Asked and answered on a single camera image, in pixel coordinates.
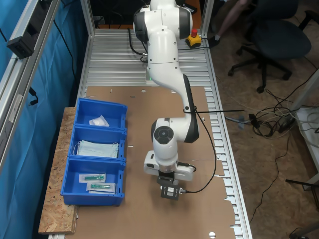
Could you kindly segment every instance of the black office chair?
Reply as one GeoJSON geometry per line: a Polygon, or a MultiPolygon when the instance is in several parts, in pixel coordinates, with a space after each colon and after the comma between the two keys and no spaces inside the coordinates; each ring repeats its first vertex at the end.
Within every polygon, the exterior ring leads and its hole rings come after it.
{"type": "Polygon", "coordinates": [[[281,19],[291,18],[296,14],[298,0],[258,0],[257,6],[249,16],[251,24],[245,37],[254,43],[258,50],[242,46],[236,53],[241,55],[243,50],[255,58],[232,66],[228,72],[234,75],[234,69],[258,63],[262,69],[262,86],[257,88],[262,93],[266,86],[267,64],[284,71],[284,80],[292,74],[275,59],[294,59],[305,56],[311,49],[311,43],[303,31],[293,23],[281,19]]]}

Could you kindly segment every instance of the cardboard sheet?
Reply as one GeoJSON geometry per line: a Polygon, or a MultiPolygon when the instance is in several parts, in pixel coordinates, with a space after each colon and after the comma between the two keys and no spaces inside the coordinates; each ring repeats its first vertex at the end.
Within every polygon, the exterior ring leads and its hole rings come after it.
{"type": "MultiPolygon", "coordinates": [[[[199,111],[207,111],[203,87],[192,88],[199,111]]],[[[178,201],[160,197],[156,176],[143,172],[146,153],[153,149],[151,125],[157,118],[182,117],[178,94],[162,87],[88,87],[90,99],[113,101],[128,106],[127,166],[125,198],[119,207],[79,207],[76,232],[68,239],[234,239],[234,210],[227,198],[224,181],[214,177],[201,192],[182,194],[178,201]]],[[[201,114],[212,135],[209,114],[201,114]]],[[[206,185],[214,168],[212,147],[204,127],[193,144],[180,143],[178,157],[197,167],[192,182],[181,182],[182,188],[196,191],[206,185]]],[[[216,175],[224,175],[222,162],[217,161],[216,175]]]]}
{"type": "MultiPolygon", "coordinates": [[[[201,189],[210,176],[196,174],[180,182],[189,191],[201,189]]],[[[126,166],[125,198],[119,207],[79,207],[75,234],[68,239],[235,239],[234,210],[223,179],[215,177],[201,192],[178,201],[160,197],[156,176],[143,172],[143,162],[126,166]]]]}
{"type": "MultiPolygon", "coordinates": [[[[208,111],[205,89],[192,87],[191,90],[197,110],[208,111]]],[[[151,126],[155,120],[184,117],[180,95],[164,87],[88,87],[86,96],[90,99],[118,102],[128,106],[127,162],[144,161],[147,152],[153,149],[151,126]]],[[[204,123],[213,139],[209,114],[200,114],[200,116],[204,118],[204,123]]],[[[198,123],[199,139],[194,143],[177,144],[179,160],[214,160],[206,130],[199,119],[198,123]]]]}

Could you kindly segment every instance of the plastic packet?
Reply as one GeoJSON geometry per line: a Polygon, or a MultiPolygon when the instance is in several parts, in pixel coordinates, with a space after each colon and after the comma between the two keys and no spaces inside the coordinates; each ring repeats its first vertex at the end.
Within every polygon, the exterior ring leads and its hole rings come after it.
{"type": "Polygon", "coordinates": [[[79,183],[105,183],[106,174],[80,174],[79,183]]]}
{"type": "Polygon", "coordinates": [[[109,193],[109,192],[99,192],[99,191],[89,191],[89,193],[95,193],[95,194],[115,194],[115,193],[109,193]]]}
{"type": "Polygon", "coordinates": [[[103,116],[100,116],[98,118],[92,119],[89,121],[90,125],[96,125],[96,126],[105,126],[105,127],[109,127],[109,123],[107,123],[107,121],[104,119],[103,116]]]}
{"type": "Polygon", "coordinates": [[[115,193],[115,183],[88,183],[86,191],[100,191],[115,193]]]}

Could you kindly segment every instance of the blue storage bin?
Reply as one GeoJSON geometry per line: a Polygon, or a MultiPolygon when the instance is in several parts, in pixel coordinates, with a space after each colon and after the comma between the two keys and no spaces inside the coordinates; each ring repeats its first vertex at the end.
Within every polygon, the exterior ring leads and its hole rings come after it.
{"type": "Polygon", "coordinates": [[[102,129],[100,127],[85,127],[85,126],[74,125],[72,130],[71,140],[70,140],[68,156],[125,161],[125,158],[124,158],[125,138],[126,138],[125,131],[108,129],[108,128],[102,129]],[[119,151],[118,151],[117,158],[76,155],[77,148],[78,148],[76,144],[82,140],[88,141],[91,143],[104,143],[104,144],[118,143],[119,151]]]}
{"type": "Polygon", "coordinates": [[[111,160],[68,157],[61,187],[67,205],[120,205],[124,199],[123,174],[125,163],[111,160]],[[79,183],[79,174],[106,173],[106,183],[116,183],[115,194],[91,194],[86,183],[79,183]]]}
{"type": "Polygon", "coordinates": [[[74,122],[76,125],[90,125],[90,120],[102,115],[109,124],[109,127],[107,128],[127,130],[125,128],[127,109],[127,106],[114,102],[79,98],[76,106],[74,122]]]}

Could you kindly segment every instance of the blue curtain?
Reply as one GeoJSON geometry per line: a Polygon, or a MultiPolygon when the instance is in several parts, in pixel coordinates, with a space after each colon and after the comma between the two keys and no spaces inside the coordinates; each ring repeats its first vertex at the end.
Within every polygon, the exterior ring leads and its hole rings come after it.
{"type": "MultiPolygon", "coordinates": [[[[12,32],[28,0],[0,0],[0,28],[9,41],[12,32]]],[[[4,38],[0,35],[0,80],[12,56],[12,51],[7,48],[4,38]]]]}
{"type": "MultiPolygon", "coordinates": [[[[88,39],[80,1],[66,8],[60,4],[55,21],[74,57],[76,71],[88,39]]],[[[32,238],[50,146],[69,104],[73,83],[71,57],[53,24],[32,82],[39,102],[28,106],[34,100],[28,94],[0,174],[0,239],[32,238]]]]}

